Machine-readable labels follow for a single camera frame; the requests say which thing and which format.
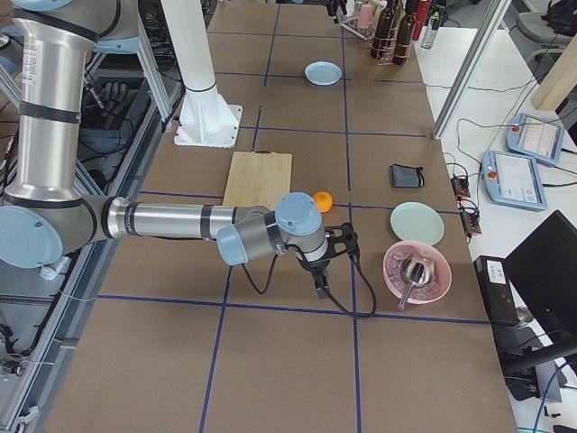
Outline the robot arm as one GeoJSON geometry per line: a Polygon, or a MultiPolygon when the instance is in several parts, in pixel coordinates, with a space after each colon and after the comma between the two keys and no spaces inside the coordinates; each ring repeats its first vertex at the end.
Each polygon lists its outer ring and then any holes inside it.
{"type": "Polygon", "coordinates": [[[329,295],[326,267],[334,250],[307,194],[288,194],[267,209],[146,204],[75,189],[86,58],[100,42],[138,48],[136,2],[18,1],[13,18],[24,37],[23,96],[17,175],[1,209],[4,262],[35,268],[128,235],[216,242],[230,265],[293,249],[317,294],[329,295]]]}

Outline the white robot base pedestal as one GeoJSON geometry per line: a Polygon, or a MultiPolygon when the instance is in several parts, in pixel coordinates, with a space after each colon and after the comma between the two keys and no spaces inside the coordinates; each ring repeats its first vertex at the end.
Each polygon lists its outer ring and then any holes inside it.
{"type": "Polygon", "coordinates": [[[166,0],[161,5],[185,88],[174,142],[231,149],[243,108],[227,104],[218,91],[201,3],[166,0]]]}

